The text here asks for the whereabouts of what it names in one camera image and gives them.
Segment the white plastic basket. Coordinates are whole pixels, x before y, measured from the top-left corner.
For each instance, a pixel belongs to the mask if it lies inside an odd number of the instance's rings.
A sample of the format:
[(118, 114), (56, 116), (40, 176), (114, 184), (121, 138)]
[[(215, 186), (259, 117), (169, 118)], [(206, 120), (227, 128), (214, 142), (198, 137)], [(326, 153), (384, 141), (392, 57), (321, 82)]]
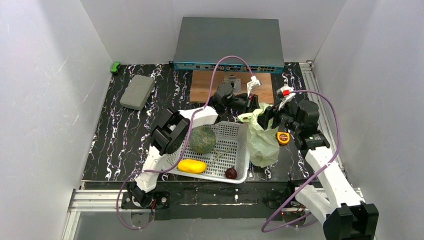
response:
[[(183, 155), (183, 159), (205, 162), (207, 164), (206, 170), (199, 174), (193, 174), (174, 168), (169, 173), (208, 181), (231, 184), (243, 183), (247, 178), (250, 164), (250, 153), (247, 147), (248, 126), (228, 121), (221, 121), (207, 126), (214, 131), (216, 136), (214, 150), (209, 153), (199, 154), (194, 152), (188, 144)], [(227, 179), (225, 177), (225, 171), (228, 168), (236, 169), (238, 174), (236, 179)]]

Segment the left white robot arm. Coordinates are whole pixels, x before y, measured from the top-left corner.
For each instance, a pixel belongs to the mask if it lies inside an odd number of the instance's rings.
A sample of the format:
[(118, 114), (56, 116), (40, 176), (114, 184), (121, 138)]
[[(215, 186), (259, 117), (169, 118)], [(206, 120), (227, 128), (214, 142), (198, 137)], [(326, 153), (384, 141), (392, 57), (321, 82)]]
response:
[(247, 83), (247, 93), (235, 95), (232, 85), (223, 82), (202, 107), (190, 110), (164, 109), (153, 124), (148, 155), (142, 170), (135, 174), (134, 182), (126, 186), (129, 199), (136, 200), (142, 208), (155, 207), (153, 191), (159, 174), (176, 168), (183, 161), (187, 147), (195, 147), (189, 139), (195, 136), (196, 130), (208, 132), (209, 126), (226, 118), (230, 109), (249, 113), (259, 108), (258, 97), (251, 91), (260, 85), (260, 81), (252, 76)]

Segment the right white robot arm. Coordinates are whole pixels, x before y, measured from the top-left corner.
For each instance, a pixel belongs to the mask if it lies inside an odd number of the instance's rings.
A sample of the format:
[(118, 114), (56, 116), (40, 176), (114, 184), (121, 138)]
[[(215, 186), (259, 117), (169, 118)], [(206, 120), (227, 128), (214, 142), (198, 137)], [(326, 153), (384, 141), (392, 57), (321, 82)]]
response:
[(321, 223), (327, 240), (373, 240), (379, 211), (375, 204), (363, 201), (335, 161), (340, 149), (333, 152), (318, 129), (318, 105), (310, 100), (302, 100), (295, 107), (287, 100), (282, 104), (267, 107), (259, 116), (259, 123), (265, 127), (273, 120), (273, 128), (282, 124), (291, 130), (296, 135), (296, 147), (314, 175), (288, 183), (283, 203), (262, 225), (262, 232), (270, 232), (267, 225), (295, 200)]

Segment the light green plastic bag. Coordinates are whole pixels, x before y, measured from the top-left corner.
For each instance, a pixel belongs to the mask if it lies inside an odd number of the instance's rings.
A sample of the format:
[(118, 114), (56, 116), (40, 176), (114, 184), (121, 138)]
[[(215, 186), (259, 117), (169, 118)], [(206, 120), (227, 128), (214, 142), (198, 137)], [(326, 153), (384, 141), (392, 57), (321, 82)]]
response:
[(276, 139), (278, 129), (271, 128), (273, 120), (268, 121), (267, 129), (259, 125), (259, 117), (269, 103), (260, 102), (259, 108), (253, 112), (240, 114), (237, 118), (247, 125), (247, 148), (250, 153), (250, 161), (254, 166), (265, 168), (275, 164), (278, 160), (280, 146)]

